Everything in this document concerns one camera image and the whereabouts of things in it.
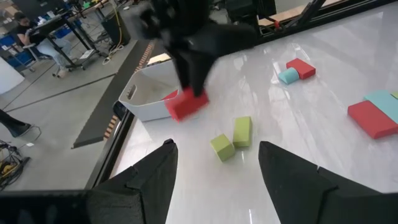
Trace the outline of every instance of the gray floor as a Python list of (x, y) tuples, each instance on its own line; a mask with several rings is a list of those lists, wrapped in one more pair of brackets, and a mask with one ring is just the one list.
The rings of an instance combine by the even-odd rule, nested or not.
[[(94, 14), (83, 20), (83, 27), (93, 37), (103, 29)], [(86, 50), (73, 34), (64, 38), (72, 43), (73, 56), (80, 57)], [(108, 76), (118, 71), (135, 43), (131, 40), (106, 65), (103, 58), (94, 56), (85, 65), (85, 71), (77, 68), (62, 80), (52, 76), (56, 69), (52, 60), (41, 61), (34, 65), (34, 73), (24, 72), (26, 80), (20, 85), (0, 95), (1, 109), (42, 130), (34, 146), (21, 148), (23, 155), (32, 160), (19, 180), (6, 190), (82, 189), (86, 185), (105, 142), (78, 149), (71, 149), (72, 144), (111, 82), (113, 77)], [(97, 47), (108, 53), (107, 43)], [(13, 139), (7, 129), (0, 126), (0, 139), (17, 147), (31, 142), (37, 134), (34, 129), (22, 139)]]

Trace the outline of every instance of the white table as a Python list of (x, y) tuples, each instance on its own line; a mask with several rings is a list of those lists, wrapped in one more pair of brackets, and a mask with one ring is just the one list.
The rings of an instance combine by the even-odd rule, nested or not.
[[(133, 122), (118, 174), (172, 138), (178, 171), (168, 224), (279, 223), (257, 159), (270, 141), (381, 192), (398, 191), (398, 135), (371, 139), (347, 107), (373, 90), (398, 90), (398, 3), (220, 59), (206, 87), (210, 105), (183, 123)], [(315, 77), (289, 86), (277, 74), (301, 58)], [(235, 117), (251, 116), (252, 146), (222, 163), (210, 146), (232, 139)]]

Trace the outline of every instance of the white plastic bin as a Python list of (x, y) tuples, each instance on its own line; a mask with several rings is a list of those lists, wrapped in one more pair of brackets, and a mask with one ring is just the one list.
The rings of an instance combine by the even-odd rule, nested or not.
[(175, 90), (179, 93), (179, 88), (173, 61), (169, 60), (134, 73), (119, 101), (141, 121), (167, 118), (170, 113), (162, 99)]

